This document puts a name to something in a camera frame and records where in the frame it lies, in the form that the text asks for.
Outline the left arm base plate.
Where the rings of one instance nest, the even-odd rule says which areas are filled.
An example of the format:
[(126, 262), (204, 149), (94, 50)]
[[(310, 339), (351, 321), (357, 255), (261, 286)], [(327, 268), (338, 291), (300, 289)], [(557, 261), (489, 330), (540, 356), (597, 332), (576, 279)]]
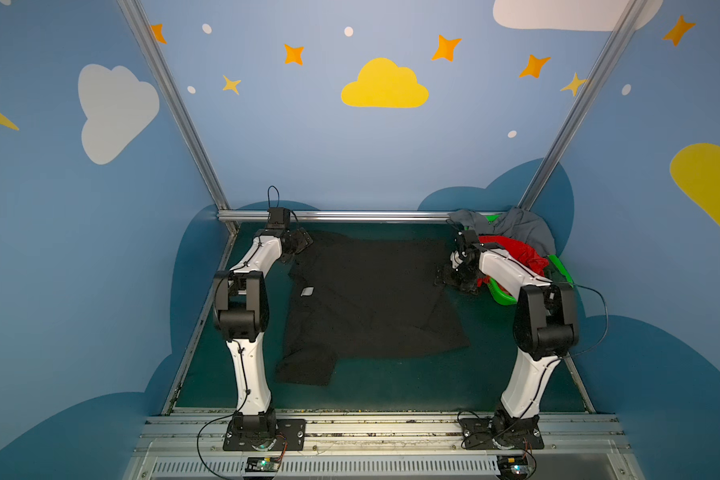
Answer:
[(224, 435), (224, 451), (301, 451), (306, 437), (305, 419), (276, 420), (259, 416), (237, 416)]

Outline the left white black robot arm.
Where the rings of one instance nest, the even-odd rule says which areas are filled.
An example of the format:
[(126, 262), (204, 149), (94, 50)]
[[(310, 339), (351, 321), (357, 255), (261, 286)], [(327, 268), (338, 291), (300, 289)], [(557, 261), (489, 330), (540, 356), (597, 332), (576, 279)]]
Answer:
[(243, 439), (276, 437), (276, 414), (268, 386), (263, 339), (270, 309), (266, 276), (312, 244), (302, 228), (268, 226), (256, 233), (248, 251), (230, 269), (214, 276), (214, 326), (230, 352), (237, 401), (231, 433)]

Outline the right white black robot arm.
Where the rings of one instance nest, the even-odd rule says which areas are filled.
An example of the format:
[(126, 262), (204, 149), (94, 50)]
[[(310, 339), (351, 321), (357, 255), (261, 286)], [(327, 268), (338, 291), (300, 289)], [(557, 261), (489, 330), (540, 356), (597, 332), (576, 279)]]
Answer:
[(449, 263), (439, 271), (443, 283), (472, 293), (488, 277), (516, 300), (517, 357), (490, 426), (492, 441), (509, 448), (534, 434), (551, 374), (578, 343), (575, 291), (534, 272), (500, 244), (481, 241), (473, 230), (459, 231), (455, 242)]

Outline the red t shirt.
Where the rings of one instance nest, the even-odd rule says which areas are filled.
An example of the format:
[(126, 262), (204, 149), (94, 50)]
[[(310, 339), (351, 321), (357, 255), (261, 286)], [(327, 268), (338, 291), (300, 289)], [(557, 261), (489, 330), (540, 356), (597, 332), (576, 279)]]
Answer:
[(504, 256), (512, 258), (519, 264), (519, 267), (514, 268), (513, 271), (518, 272), (522, 269), (525, 281), (520, 283), (518, 280), (512, 280), (507, 285), (502, 282), (501, 278), (487, 275), (477, 280), (478, 287), (488, 285), (491, 280), (494, 280), (505, 293), (512, 294), (512, 292), (515, 292), (515, 294), (518, 294), (521, 286), (528, 283), (543, 286), (553, 283), (544, 272), (545, 268), (549, 266), (549, 261), (530, 245), (498, 235), (480, 235), (479, 241), (488, 249), (504, 250)]

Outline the black t shirt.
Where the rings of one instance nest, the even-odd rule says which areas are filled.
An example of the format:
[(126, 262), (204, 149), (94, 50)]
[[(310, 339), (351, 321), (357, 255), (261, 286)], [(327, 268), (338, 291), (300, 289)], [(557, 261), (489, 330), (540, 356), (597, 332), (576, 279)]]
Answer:
[(342, 359), (418, 358), (469, 346), (441, 279), (446, 241), (311, 237), (289, 272), (279, 382), (326, 386)]

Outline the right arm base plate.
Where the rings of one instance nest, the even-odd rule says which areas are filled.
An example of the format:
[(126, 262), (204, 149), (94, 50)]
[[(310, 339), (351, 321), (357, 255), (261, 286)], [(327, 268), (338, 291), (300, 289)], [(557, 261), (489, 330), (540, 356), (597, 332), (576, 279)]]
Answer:
[(538, 416), (526, 419), (461, 418), (462, 447), (467, 450), (541, 450), (545, 447)]

